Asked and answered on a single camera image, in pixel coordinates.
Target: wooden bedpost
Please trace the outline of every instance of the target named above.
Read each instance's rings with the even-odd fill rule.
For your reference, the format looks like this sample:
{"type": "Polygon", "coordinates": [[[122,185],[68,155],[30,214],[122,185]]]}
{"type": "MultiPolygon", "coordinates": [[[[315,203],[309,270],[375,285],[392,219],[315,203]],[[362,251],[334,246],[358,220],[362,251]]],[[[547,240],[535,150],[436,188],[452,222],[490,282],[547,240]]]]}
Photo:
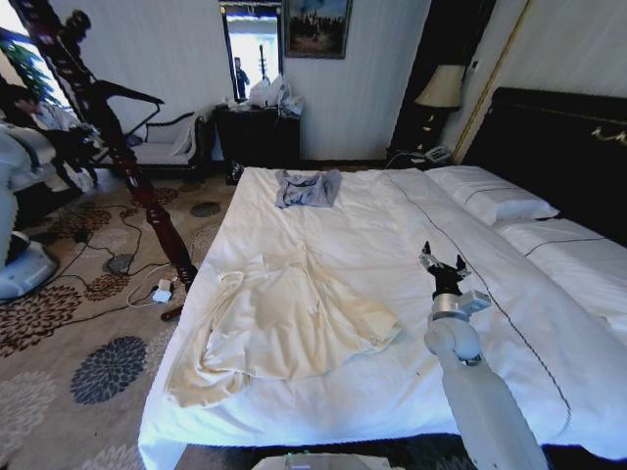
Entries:
{"type": "Polygon", "coordinates": [[[155,229],[164,253],[189,289],[197,270],[169,213],[157,201],[152,183],[137,167],[135,156],[124,140],[120,121],[107,104],[112,84],[96,81],[80,58],[78,43],[91,27],[89,18],[80,10],[74,10],[66,23],[61,24],[48,0],[10,1],[41,54],[54,72],[70,85],[82,118],[100,132],[116,167],[126,176],[126,186],[146,209],[146,219],[155,229]]]}

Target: painting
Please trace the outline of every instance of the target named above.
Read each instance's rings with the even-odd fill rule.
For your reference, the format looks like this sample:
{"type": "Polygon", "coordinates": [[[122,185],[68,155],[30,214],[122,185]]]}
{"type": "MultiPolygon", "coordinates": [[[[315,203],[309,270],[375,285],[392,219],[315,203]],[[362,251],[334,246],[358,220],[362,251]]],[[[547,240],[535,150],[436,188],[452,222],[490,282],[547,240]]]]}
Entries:
{"type": "Polygon", "coordinates": [[[352,0],[285,0],[285,55],[344,59],[352,0]]]}

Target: dark headboard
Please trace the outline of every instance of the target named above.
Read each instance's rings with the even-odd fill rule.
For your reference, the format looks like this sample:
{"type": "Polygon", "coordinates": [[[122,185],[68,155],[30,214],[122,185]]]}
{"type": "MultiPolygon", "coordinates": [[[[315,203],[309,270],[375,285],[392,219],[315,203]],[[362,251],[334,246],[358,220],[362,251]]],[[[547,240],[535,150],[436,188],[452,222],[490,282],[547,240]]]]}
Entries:
{"type": "Polygon", "coordinates": [[[463,165],[481,166],[627,246],[627,98],[499,88],[463,165]]]}

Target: patterned carpet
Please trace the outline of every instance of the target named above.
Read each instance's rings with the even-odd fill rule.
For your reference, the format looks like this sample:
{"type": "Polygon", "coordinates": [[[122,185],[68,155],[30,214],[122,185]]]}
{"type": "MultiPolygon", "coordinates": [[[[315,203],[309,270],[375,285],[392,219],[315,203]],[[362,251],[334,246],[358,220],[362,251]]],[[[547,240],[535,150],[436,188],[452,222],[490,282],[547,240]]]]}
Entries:
{"type": "MultiPolygon", "coordinates": [[[[223,181],[217,175],[203,184],[155,182],[197,265],[234,192],[223,181]]],[[[136,446],[141,413],[176,326],[162,322],[160,314],[182,305],[184,289],[175,283],[168,305],[126,306],[132,289],[167,260],[143,211],[107,172],[97,189],[26,232],[61,266],[59,277],[37,294],[0,305],[0,466],[142,469],[136,446]]],[[[160,278],[173,275],[169,267],[154,272],[132,299],[148,302],[140,300],[160,278]]],[[[289,450],[303,451],[189,446],[177,468],[248,470],[289,450]]],[[[407,469],[474,468],[457,436],[307,450],[385,456],[407,469]]]]}

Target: cream shirt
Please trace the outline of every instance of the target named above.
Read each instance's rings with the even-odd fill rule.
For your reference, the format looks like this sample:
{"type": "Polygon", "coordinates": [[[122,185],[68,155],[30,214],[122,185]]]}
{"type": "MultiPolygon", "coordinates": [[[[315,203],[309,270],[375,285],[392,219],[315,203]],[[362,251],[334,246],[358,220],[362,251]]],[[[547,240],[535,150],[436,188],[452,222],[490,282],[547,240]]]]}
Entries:
{"type": "Polygon", "coordinates": [[[251,377],[303,379],[377,353],[400,329],[394,313],[362,298],[304,247],[288,257],[259,255],[220,276],[166,392],[180,406],[214,406],[251,377]]]}

